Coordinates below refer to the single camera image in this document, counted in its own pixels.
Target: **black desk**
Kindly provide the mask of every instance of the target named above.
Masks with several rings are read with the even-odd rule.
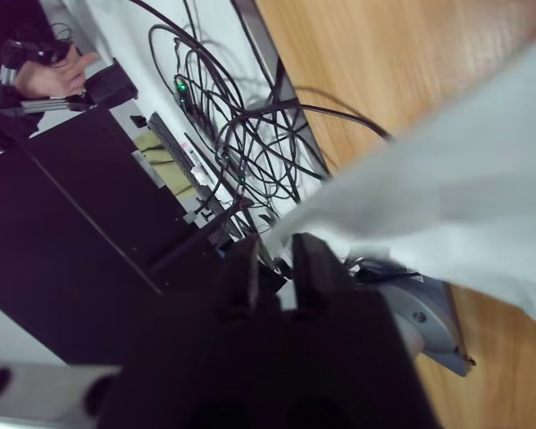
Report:
[[[196,229],[131,156],[103,109],[0,156],[0,308],[70,364],[119,365],[155,291],[206,288],[220,258],[200,243],[159,273],[148,265]]]

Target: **cable bundle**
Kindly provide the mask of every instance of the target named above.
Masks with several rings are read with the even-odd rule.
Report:
[[[220,166],[220,180],[217,181],[210,198],[197,211],[206,207],[214,193],[220,188],[226,175],[229,175],[237,183],[237,195],[246,195],[248,198],[252,198],[255,207],[268,208],[273,215],[278,215],[278,211],[272,204],[274,199],[293,199],[296,203],[300,202],[297,190],[298,172],[321,181],[325,180],[329,173],[325,162],[300,134],[307,123],[297,126],[298,117],[303,110],[335,115],[360,123],[384,139],[389,137],[387,131],[365,117],[314,105],[302,105],[297,99],[280,101],[281,78],[284,73],[281,61],[279,61],[276,72],[276,83],[273,85],[234,0],[231,0],[232,5],[270,87],[270,94],[265,100],[264,107],[254,110],[246,109],[237,82],[222,63],[198,41],[187,0],[183,0],[183,2],[192,35],[143,1],[131,1],[166,24],[156,24],[148,33],[155,67],[163,83],[178,101],[198,136],[208,150],[214,154],[214,159]],[[167,31],[174,35],[172,55],[176,57],[177,68],[172,82],[165,78],[156,58],[153,42],[156,31]],[[183,59],[180,58],[181,46],[188,49]],[[191,66],[194,61],[196,61],[197,66],[196,73]],[[212,79],[212,86],[208,84],[209,78]],[[224,124],[219,130],[215,118],[224,120]],[[265,141],[261,137],[261,126],[271,127],[272,138],[269,141]],[[213,142],[212,146],[206,143],[202,136],[203,133]],[[288,145],[288,156],[284,155],[286,152],[282,146],[284,144]],[[313,159],[322,167],[326,175],[321,175],[299,164],[298,146],[300,144],[312,154]],[[277,169],[274,168],[273,161],[276,159],[279,161],[280,168],[283,168],[281,172],[277,172]]]

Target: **black cord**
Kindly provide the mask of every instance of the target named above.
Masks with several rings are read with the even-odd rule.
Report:
[[[302,105],[296,99],[281,102],[281,87],[285,75],[283,63],[279,59],[275,82],[272,82],[271,75],[266,69],[235,0],[230,0],[230,2],[270,88],[270,94],[265,100],[266,105],[254,110],[246,109],[239,86],[234,78],[206,49],[204,44],[197,40],[197,28],[188,6],[188,0],[183,0],[183,4],[192,34],[144,1],[130,1],[152,13],[166,24],[156,24],[148,32],[148,42],[155,68],[165,87],[175,99],[179,100],[179,93],[173,87],[176,87],[179,80],[187,84],[190,100],[189,103],[183,103],[184,106],[181,109],[204,146],[214,154],[214,160],[221,167],[218,181],[211,194],[203,201],[196,213],[200,213],[208,206],[221,184],[227,183],[229,178],[236,183],[236,188],[233,187],[235,199],[242,199],[246,195],[247,198],[254,201],[254,206],[268,208],[275,215],[278,215],[278,212],[272,204],[274,199],[293,199],[297,203],[300,202],[297,188],[300,172],[321,181],[326,180],[329,171],[325,161],[321,154],[301,135],[301,131],[308,123],[306,122],[300,127],[297,126],[298,118],[303,111],[338,116],[365,126],[384,139],[390,137],[381,126],[364,116],[346,114],[314,105]],[[175,82],[174,85],[167,81],[156,58],[153,38],[158,30],[169,32],[174,36],[172,54],[177,60],[177,70],[172,81]],[[193,78],[195,68],[197,69],[196,80]],[[220,118],[224,120],[224,124],[217,130],[216,119]],[[261,137],[263,127],[269,127],[266,130],[271,130],[274,139],[265,141]],[[210,139],[212,145],[207,143],[204,135]],[[288,142],[289,147],[287,151],[284,151],[282,145],[285,145],[286,142]],[[304,146],[326,175],[313,172],[298,162],[299,145]],[[281,161],[283,172],[277,172],[277,169],[274,168],[272,164],[274,159]],[[249,215],[245,214],[245,217],[249,222],[252,222]],[[253,224],[248,226],[252,231],[255,230]]]

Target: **wooden floor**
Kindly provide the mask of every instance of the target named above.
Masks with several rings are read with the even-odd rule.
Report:
[[[304,103],[359,112],[400,133],[491,75],[536,38],[536,0],[256,0]],[[309,114],[335,169],[381,143],[354,124]],[[536,323],[454,288],[467,348],[462,379],[417,367],[446,429],[536,428]]]

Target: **hand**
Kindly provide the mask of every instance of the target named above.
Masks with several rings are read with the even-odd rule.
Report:
[[[86,81],[84,71],[97,57],[93,52],[80,56],[75,45],[71,45],[67,56],[51,66],[27,61],[18,72],[14,86],[26,98],[80,94]]]

